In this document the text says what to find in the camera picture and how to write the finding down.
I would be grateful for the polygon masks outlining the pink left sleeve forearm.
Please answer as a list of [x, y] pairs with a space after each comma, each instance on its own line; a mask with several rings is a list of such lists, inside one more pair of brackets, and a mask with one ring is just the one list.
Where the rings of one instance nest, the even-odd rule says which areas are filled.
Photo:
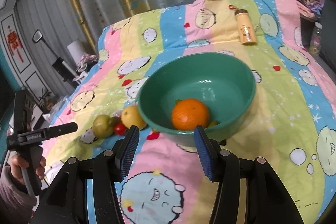
[[36, 204], [37, 199], [15, 182], [11, 168], [5, 166], [1, 174], [1, 223], [29, 223]]

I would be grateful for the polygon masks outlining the person's left hand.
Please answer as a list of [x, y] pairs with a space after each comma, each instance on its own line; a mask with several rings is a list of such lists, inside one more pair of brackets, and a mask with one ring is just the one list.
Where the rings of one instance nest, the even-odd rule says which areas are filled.
[[[40, 166], [36, 168], [35, 174], [40, 180], [45, 177], [45, 166], [46, 159], [42, 156], [40, 160]], [[22, 175], [22, 168], [26, 169], [29, 167], [29, 163], [19, 155], [14, 155], [10, 159], [11, 174], [15, 180], [20, 182], [22, 185], [26, 185]]]

